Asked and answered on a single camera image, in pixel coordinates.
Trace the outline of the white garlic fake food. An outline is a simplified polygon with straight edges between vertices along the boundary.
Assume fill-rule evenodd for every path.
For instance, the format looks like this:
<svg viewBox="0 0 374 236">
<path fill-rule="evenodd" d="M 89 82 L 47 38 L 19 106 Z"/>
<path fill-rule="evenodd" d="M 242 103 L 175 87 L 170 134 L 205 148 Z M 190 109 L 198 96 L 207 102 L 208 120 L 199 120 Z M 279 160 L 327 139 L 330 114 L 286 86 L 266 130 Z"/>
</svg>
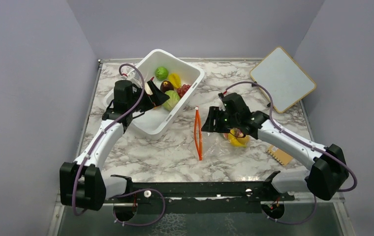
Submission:
<svg viewBox="0 0 374 236">
<path fill-rule="evenodd" d="M 145 83 L 145 93 L 147 95 L 152 95 L 153 94 L 153 91 L 151 89 L 151 87 L 152 87 L 153 84 L 154 83 L 152 81 L 148 81 L 148 82 Z"/>
</svg>

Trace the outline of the white plastic bin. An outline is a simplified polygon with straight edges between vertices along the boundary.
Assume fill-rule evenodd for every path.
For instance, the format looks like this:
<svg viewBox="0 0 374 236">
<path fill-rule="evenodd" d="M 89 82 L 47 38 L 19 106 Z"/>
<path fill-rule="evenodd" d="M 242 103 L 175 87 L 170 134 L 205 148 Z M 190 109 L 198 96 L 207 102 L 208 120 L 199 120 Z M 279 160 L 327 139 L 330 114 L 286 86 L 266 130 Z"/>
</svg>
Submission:
<svg viewBox="0 0 374 236">
<path fill-rule="evenodd" d="M 181 81 L 190 85 L 190 88 L 170 112 L 162 105 L 146 112 L 137 112 L 136 107 L 145 92 L 145 83 L 155 74 L 155 69 L 159 66 L 180 75 Z M 183 111 L 205 73 L 202 69 L 161 49 L 151 51 L 137 64 L 134 70 L 143 80 L 142 87 L 139 88 L 126 78 L 116 81 L 114 88 L 105 98 L 107 109 L 102 116 L 101 127 L 106 132 L 114 132 L 116 128 L 119 128 L 124 133 L 129 126 L 133 126 L 142 136 L 158 140 Z M 154 79 L 153 82 L 158 88 L 161 85 L 157 79 Z"/>
</svg>

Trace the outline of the clear zip top bag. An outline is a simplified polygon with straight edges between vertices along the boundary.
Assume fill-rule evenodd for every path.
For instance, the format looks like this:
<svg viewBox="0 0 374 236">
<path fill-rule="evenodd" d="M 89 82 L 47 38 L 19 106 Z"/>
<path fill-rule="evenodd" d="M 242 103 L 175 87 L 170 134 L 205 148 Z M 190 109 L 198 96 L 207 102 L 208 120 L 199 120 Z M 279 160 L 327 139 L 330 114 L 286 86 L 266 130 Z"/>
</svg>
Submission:
<svg viewBox="0 0 374 236">
<path fill-rule="evenodd" d="M 236 148 L 245 148 L 232 146 L 226 138 L 228 133 L 207 133 L 201 131 L 201 120 L 199 107 L 196 106 L 193 140 L 199 161 L 203 161 L 205 157 L 232 154 Z"/>
</svg>

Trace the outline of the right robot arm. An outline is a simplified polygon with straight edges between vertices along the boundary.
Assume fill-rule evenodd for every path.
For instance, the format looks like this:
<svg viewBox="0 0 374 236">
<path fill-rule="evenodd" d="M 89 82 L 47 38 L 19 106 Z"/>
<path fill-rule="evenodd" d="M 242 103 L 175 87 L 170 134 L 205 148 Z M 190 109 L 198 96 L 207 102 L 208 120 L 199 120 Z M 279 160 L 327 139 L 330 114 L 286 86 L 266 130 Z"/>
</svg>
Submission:
<svg viewBox="0 0 374 236">
<path fill-rule="evenodd" d="M 271 121 L 268 114 L 251 112 L 237 93 L 224 96 L 222 102 L 223 109 L 209 108 L 201 131 L 228 134 L 237 128 L 246 136 L 274 145 L 306 168 L 304 171 L 271 174 L 262 187 L 266 199 L 274 200 L 286 192 L 310 192 L 327 201 L 339 192 L 349 177 L 343 150 L 339 146 L 326 147 L 309 141 Z"/>
</svg>

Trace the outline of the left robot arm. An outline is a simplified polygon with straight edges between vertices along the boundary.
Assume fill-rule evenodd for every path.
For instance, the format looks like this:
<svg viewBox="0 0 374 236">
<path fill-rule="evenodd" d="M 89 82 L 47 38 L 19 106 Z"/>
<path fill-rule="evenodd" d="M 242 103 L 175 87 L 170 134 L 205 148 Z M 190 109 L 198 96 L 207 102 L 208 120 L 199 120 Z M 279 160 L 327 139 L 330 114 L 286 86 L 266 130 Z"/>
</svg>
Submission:
<svg viewBox="0 0 374 236">
<path fill-rule="evenodd" d="M 121 202 L 129 201 L 133 195 L 131 178 L 116 175 L 104 179 L 101 169 L 133 121 L 133 113 L 149 111 L 169 98 L 152 81 L 142 85 L 128 80 L 115 82 L 113 99 L 94 138 L 73 162 L 64 162 L 60 167 L 61 203 L 83 210 L 100 210 L 105 200 L 114 196 Z"/>
</svg>

